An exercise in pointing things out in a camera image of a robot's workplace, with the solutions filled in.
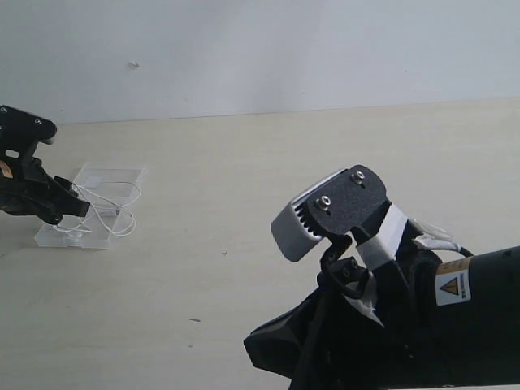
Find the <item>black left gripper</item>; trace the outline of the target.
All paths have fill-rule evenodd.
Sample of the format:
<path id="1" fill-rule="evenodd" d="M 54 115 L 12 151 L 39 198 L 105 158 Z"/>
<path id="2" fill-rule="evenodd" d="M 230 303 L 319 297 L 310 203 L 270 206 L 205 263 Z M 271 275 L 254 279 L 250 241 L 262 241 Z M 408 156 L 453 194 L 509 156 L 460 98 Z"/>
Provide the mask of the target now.
<path id="1" fill-rule="evenodd" d="M 28 163 L 1 159 L 1 211 L 56 225 L 65 215 L 85 217 L 89 207 L 88 201 L 76 197 L 71 181 L 49 175 L 39 158 Z"/>

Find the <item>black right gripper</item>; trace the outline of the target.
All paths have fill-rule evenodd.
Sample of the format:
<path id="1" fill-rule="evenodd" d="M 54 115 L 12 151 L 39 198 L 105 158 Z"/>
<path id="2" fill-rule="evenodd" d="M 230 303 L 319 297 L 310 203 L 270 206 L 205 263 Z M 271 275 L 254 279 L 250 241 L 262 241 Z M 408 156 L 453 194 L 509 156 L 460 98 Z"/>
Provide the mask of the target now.
<path id="1" fill-rule="evenodd" d="M 245 337 L 253 366 L 290 379 L 290 389 L 434 387 L 445 364 L 423 304 L 440 259 L 417 247 L 418 236 L 407 223 L 393 258 L 373 269 L 343 256 L 349 236 L 335 239 L 317 292 Z"/>

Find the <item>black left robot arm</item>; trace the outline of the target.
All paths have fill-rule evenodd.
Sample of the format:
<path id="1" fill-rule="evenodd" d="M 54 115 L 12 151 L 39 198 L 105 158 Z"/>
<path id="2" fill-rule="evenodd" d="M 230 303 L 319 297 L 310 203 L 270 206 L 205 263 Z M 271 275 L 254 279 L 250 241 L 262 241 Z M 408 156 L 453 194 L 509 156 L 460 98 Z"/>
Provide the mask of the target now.
<path id="1" fill-rule="evenodd" d="M 1 161 L 2 212 L 58 225 L 66 215 L 85 217 L 89 208 L 90 203 L 80 198 L 72 182 L 50 176 L 40 159 L 27 166 Z"/>

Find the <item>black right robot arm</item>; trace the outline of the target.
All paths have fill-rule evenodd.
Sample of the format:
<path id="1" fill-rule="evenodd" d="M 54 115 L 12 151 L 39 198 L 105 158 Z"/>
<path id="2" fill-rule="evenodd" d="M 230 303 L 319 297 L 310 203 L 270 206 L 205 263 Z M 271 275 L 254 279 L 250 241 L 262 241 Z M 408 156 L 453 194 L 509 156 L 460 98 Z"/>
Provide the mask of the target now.
<path id="1" fill-rule="evenodd" d="M 519 250 L 442 262 L 408 226 L 395 262 L 375 271 L 320 260 L 317 288 L 244 341 L 253 366 L 292 389 L 483 387 L 519 381 Z"/>

